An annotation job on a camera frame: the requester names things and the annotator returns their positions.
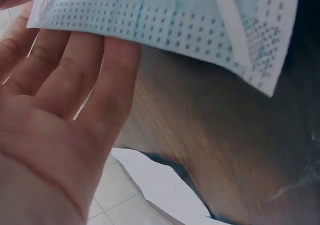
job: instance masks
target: mask ear loop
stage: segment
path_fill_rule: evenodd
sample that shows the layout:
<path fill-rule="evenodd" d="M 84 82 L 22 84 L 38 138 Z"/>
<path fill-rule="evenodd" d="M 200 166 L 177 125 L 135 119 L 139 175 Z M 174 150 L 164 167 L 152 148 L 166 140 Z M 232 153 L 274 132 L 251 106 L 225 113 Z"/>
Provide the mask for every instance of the mask ear loop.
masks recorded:
<path fill-rule="evenodd" d="M 235 62 L 252 67 L 247 35 L 235 0 L 216 0 L 232 45 Z"/>

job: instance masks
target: tile floor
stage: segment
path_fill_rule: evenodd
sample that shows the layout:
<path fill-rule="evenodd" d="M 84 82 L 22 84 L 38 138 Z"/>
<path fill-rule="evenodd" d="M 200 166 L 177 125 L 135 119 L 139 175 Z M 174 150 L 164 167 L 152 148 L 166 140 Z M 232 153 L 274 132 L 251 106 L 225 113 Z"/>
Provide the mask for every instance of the tile floor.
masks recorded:
<path fill-rule="evenodd" d="M 21 6 L 0 11 L 0 37 L 20 14 Z M 138 194 L 116 160 L 105 163 L 90 207 L 87 225 L 170 225 Z"/>

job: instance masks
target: dotted pattern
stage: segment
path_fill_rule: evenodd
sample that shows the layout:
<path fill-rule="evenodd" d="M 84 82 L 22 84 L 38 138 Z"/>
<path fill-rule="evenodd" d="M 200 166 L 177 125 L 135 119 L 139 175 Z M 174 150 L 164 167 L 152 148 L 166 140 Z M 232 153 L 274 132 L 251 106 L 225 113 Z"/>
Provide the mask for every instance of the dotted pattern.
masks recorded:
<path fill-rule="evenodd" d="M 273 93 L 276 64 L 289 0 L 257 0 L 257 16 L 242 14 L 253 66 L 234 61 L 233 48 L 222 17 L 120 2 L 59 2 L 46 0 L 40 11 L 40 27 L 85 31 L 136 41 L 211 62 L 236 73 L 255 88 Z M 39 27 L 38 14 L 29 26 Z"/>

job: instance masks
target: tile grout line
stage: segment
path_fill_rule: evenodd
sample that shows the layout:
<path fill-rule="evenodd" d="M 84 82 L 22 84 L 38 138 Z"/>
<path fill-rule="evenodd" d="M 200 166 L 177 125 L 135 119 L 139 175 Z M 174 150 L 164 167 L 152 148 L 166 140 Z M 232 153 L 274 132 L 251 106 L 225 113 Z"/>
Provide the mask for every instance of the tile grout line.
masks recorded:
<path fill-rule="evenodd" d="M 103 169 L 108 168 L 108 167 L 110 167 L 110 166 L 114 165 L 115 163 L 116 163 L 116 161 L 114 161 L 114 162 L 113 162 L 113 163 L 111 163 L 111 164 L 104 165 Z"/>
<path fill-rule="evenodd" d="M 102 210 L 102 213 L 101 214 L 104 214 L 108 219 L 109 221 L 111 222 L 112 225 L 115 225 L 114 222 L 110 219 L 110 217 L 108 216 L 107 212 L 102 208 L 102 206 L 100 205 L 100 203 L 96 200 L 96 198 L 94 197 L 93 198 L 95 200 L 95 202 L 98 204 L 99 208 Z"/>
<path fill-rule="evenodd" d="M 10 12 L 10 9 L 8 9 L 8 14 L 9 14 L 9 18 L 10 18 L 10 22 L 12 23 L 12 16 L 11 16 L 11 12 Z"/>
<path fill-rule="evenodd" d="M 102 211 L 102 212 L 100 212 L 99 214 L 97 214 L 97 215 L 94 215 L 94 216 L 92 216 L 92 217 L 90 217 L 90 218 L 88 218 L 88 220 L 87 220 L 87 222 L 89 221 L 89 220 L 91 220 L 91 219 L 94 219 L 94 218 L 96 218 L 96 217 L 99 217 L 100 215 L 102 215 L 102 214 L 104 214 L 104 212 Z"/>

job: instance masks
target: palm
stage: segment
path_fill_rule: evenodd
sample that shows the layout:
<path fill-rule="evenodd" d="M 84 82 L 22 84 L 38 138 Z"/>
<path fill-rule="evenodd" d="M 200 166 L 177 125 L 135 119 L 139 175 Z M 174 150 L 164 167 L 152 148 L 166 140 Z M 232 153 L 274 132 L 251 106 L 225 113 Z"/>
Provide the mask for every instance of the palm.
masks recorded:
<path fill-rule="evenodd" d="M 0 154 L 61 190 L 85 217 L 130 110 L 140 48 L 94 34 L 26 29 L 26 16 L 0 43 Z"/>

